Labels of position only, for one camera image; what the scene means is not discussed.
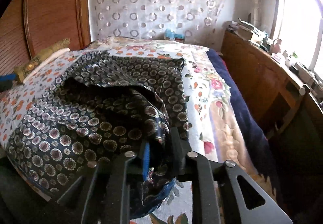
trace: wooden wardrobe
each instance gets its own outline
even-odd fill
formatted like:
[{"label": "wooden wardrobe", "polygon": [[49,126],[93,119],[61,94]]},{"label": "wooden wardrobe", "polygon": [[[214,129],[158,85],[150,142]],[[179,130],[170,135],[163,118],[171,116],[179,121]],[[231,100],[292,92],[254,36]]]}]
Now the wooden wardrobe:
[{"label": "wooden wardrobe", "polygon": [[0,18],[0,75],[63,38],[71,50],[90,43],[88,0],[12,0]]}]

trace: metal rivet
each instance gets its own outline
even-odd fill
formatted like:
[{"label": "metal rivet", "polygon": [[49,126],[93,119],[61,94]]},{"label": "metal rivet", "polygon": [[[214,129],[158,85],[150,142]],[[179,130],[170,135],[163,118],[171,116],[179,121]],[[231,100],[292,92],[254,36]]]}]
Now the metal rivet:
[{"label": "metal rivet", "polygon": [[124,155],[125,155],[126,157],[133,157],[133,156],[135,156],[135,155],[136,155],[136,153],[134,153],[133,151],[127,151],[126,153],[124,153]]},{"label": "metal rivet", "polygon": [[197,157],[197,156],[198,156],[198,154],[197,154],[196,152],[194,152],[194,151],[190,151],[190,152],[188,152],[188,153],[187,153],[187,155],[188,155],[189,157]]},{"label": "metal rivet", "polygon": [[233,168],[236,165],[236,163],[233,160],[226,160],[225,165],[229,168]]},{"label": "metal rivet", "polygon": [[89,168],[95,168],[97,166],[97,162],[96,161],[89,161],[88,162],[88,167]]}]

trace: dark patterned fabric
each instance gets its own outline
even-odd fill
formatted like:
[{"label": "dark patterned fabric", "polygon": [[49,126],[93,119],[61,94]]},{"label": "dark patterned fabric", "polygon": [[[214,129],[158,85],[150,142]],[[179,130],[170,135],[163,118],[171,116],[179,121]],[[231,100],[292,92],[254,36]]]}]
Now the dark patterned fabric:
[{"label": "dark patterned fabric", "polygon": [[148,212],[172,180],[169,128],[177,126],[182,138],[188,130],[183,66],[183,59],[83,55],[28,110],[10,137],[10,159],[53,197],[89,161],[112,161],[148,140],[150,170],[132,186],[131,214]]}]

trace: bed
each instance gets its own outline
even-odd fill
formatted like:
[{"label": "bed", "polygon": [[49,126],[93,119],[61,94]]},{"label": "bed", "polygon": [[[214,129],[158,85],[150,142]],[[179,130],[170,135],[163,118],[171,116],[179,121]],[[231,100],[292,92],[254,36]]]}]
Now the bed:
[{"label": "bed", "polygon": [[[34,74],[24,85],[14,85],[0,102],[1,145],[8,151],[9,159],[17,172],[45,200],[50,200],[51,192],[55,191],[59,184],[46,179],[41,182],[40,180],[45,178],[42,167],[35,172],[31,170],[32,164],[22,166],[17,157],[13,159],[10,155],[18,150],[12,149],[10,141],[16,141],[15,130],[21,122],[32,112],[39,111],[34,107],[39,98],[53,90],[53,84],[61,83],[62,78],[66,77],[66,71],[77,65],[78,60],[89,52],[108,52],[110,56],[134,59],[184,59],[185,64],[181,71],[183,94],[181,98],[179,94],[177,96],[186,104],[187,117],[183,118],[186,120],[180,136],[183,139],[188,137],[192,149],[209,160],[235,161],[274,200],[279,199],[279,183],[268,143],[252,119],[224,63],[214,50],[174,41],[108,37],[92,42],[83,50],[64,53]],[[39,180],[37,182],[33,181],[35,174]],[[156,211],[131,223],[155,224],[174,221],[192,223],[190,182],[176,182],[169,196]]]}]

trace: black metal bracket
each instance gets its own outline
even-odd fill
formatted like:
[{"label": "black metal bracket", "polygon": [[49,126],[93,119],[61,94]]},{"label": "black metal bracket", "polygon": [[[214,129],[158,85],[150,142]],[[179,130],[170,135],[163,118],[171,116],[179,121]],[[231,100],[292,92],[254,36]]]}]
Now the black metal bracket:
[{"label": "black metal bracket", "polygon": [[[285,212],[234,161],[227,160],[224,163],[209,161],[203,155],[192,151],[189,143],[179,138],[176,128],[171,129],[171,138],[174,153],[172,174],[180,182],[192,181],[193,224],[221,223],[215,181],[219,186],[226,224],[292,224]],[[144,145],[143,143],[138,156],[128,151],[119,155],[112,167],[106,167],[104,170],[100,163],[93,162],[93,168],[88,168],[78,176],[56,202],[50,202],[46,209],[42,209],[43,218],[39,219],[39,223],[50,224],[48,218],[53,214],[60,214],[64,223],[86,223],[88,204],[95,188],[96,178],[98,173],[103,171],[110,174],[110,178],[101,223],[128,224],[129,181],[143,181],[140,162]],[[73,210],[69,210],[64,206],[80,185],[83,187],[76,206]]]}]

